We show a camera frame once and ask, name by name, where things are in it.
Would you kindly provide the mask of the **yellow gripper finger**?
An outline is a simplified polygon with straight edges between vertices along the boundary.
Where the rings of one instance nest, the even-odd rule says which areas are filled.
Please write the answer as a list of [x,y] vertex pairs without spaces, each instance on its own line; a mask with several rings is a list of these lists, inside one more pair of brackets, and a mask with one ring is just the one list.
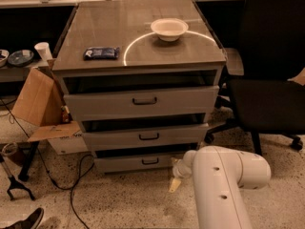
[[181,184],[181,180],[179,178],[172,178],[170,182],[169,192],[174,193]]

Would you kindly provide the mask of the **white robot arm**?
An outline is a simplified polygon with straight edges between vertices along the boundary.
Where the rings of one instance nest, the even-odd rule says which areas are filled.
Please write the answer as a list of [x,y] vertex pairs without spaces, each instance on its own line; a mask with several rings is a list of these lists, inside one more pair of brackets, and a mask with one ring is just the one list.
[[271,168],[260,155],[207,146],[173,160],[169,191],[186,177],[193,179],[199,229],[253,229],[240,191],[265,187]]

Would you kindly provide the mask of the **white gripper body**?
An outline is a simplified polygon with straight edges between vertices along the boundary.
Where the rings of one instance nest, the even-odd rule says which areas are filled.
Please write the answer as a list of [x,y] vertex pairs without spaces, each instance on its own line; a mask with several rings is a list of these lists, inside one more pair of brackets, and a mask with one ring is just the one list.
[[180,159],[173,159],[173,177],[174,178],[188,178],[193,173],[193,159],[196,151],[190,150],[184,154]]

